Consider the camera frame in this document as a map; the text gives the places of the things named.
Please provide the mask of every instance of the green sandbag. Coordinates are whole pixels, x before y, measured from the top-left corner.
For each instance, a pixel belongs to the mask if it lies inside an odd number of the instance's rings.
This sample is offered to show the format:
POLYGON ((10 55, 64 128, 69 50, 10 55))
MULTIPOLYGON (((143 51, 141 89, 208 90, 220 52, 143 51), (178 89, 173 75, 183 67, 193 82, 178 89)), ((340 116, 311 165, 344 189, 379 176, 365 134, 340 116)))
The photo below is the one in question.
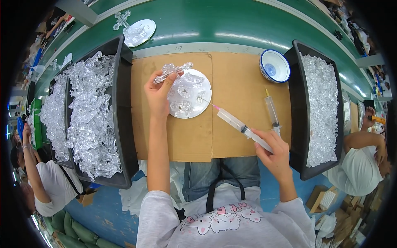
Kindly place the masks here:
POLYGON ((44 223, 47 226, 47 229, 48 229, 49 233, 53 233, 54 232, 54 228, 51 225, 52 218, 43 216, 43 220, 44 220, 44 223))
POLYGON ((72 238, 78 239, 79 236, 77 236, 76 232, 72 228, 72 222, 73 222, 72 217, 70 216, 70 214, 68 212, 66 212, 65 219, 64 219, 65 234, 72 238))
POLYGON ((58 239, 61 241, 65 248, 87 248, 87 246, 77 239, 67 236, 63 233, 57 233, 58 239))
POLYGON ((98 248, 96 244, 85 244, 87 248, 98 248))
POLYGON ((86 244, 88 243, 96 244, 96 240, 98 239, 98 236, 94 232, 91 232, 87 228, 83 227, 77 221, 72 222, 72 228, 76 232, 77 236, 80 238, 81 241, 83 241, 86 244))
POLYGON ((99 248, 122 248, 121 246, 113 244, 112 242, 109 242, 109 241, 107 241, 106 239, 103 239, 103 238, 99 238, 96 241, 96 245, 99 248))
POLYGON ((54 214, 52 217, 51 225, 55 230, 58 230, 62 233, 65 233, 64 229, 64 219, 65 219, 65 211, 61 210, 58 213, 54 214))

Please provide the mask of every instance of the jeans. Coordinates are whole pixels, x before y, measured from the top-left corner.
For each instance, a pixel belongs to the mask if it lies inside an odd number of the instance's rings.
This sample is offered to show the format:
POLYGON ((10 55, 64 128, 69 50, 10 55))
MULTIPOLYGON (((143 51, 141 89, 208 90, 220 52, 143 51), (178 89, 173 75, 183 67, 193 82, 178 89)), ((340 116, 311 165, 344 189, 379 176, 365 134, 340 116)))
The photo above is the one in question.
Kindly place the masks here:
MULTIPOLYGON (((191 202, 197 200, 208 193, 210 185, 219 175, 220 160, 220 158, 212 159, 210 163, 185 162, 185 183, 182 188, 185 201, 191 202)), ((233 172, 244 188, 260 185, 257 156, 222 158, 222 160, 224 165, 233 172)), ((217 187, 222 183, 229 183, 235 187, 239 187, 239 184, 231 174, 222 170, 222 175, 224 179, 216 184, 217 187)))

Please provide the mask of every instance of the syringe needle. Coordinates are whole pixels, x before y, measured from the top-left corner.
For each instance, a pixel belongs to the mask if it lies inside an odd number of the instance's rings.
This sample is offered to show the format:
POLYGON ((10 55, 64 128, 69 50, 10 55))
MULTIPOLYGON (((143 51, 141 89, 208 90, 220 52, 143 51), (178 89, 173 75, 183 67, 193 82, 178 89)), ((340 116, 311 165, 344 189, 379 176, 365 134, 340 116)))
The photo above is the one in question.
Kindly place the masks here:
POLYGON ((212 103, 210 103, 209 101, 205 100, 204 98, 202 98, 202 100, 204 100, 204 101, 206 101, 207 103, 211 104, 211 105, 214 106, 214 108, 216 108, 217 110, 220 109, 217 105, 213 105, 212 103))

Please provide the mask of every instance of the hand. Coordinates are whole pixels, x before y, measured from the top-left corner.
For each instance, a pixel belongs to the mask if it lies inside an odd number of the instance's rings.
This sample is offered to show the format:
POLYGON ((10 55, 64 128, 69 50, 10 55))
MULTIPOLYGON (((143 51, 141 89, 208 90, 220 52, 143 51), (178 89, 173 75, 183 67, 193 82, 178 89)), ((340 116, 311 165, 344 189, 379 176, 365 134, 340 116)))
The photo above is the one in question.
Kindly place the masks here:
POLYGON ((51 29, 50 31, 47 32, 47 34, 46 34, 46 39, 48 39, 48 38, 51 36, 51 33, 52 33, 52 29, 51 29))
POLYGON ((289 167, 289 147, 275 131, 263 132, 252 129, 252 132, 262 138, 273 149, 273 154, 255 142, 256 154, 280 183, 292 180, 292 170, 289 167))
POLYGON ((29 124, 25 123, 23 126, 23 131, 22 131, 22 139, 24 144, 29 144, 30 143, 30 137, 31 137, 31 129, 29 124))
POLYGON ((362 121, 362 128, 361 130, 368 129, 375 124, 375 121, 370 121, 367 116, 375 116, 375 110, 372 107, 367 107, 365 111, 365 117, 362 121))
POLYGON ((177 74, 172 73, 165 79, 164 82, 154 84, 154 78, 162 74, 163 72, 161 70, 153 72, 143 87, 149 102, 150 117, 156 119, 167 119, 167 116, 170 113, 170 104, 167 100, 167 94, 175 79, 177 78, 177 74))
POLYGON ((376 147, 374 158, 376 160, 376 163, 380 165, 385 157, 386 157, 386 145, 385 142, 383 142, 381 145, 376 147))

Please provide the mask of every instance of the blue and white bowl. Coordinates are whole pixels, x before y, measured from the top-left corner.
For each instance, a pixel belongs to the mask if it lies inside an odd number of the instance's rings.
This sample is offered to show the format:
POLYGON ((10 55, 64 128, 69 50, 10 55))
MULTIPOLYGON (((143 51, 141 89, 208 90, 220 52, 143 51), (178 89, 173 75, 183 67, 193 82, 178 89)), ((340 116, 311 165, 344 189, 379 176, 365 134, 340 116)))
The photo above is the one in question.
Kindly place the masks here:
POLYGON ((284 55, 273 49, 264 50, 260 55, 259 69, 262 75, 275 83, 287 82, 291 68, 284 55))

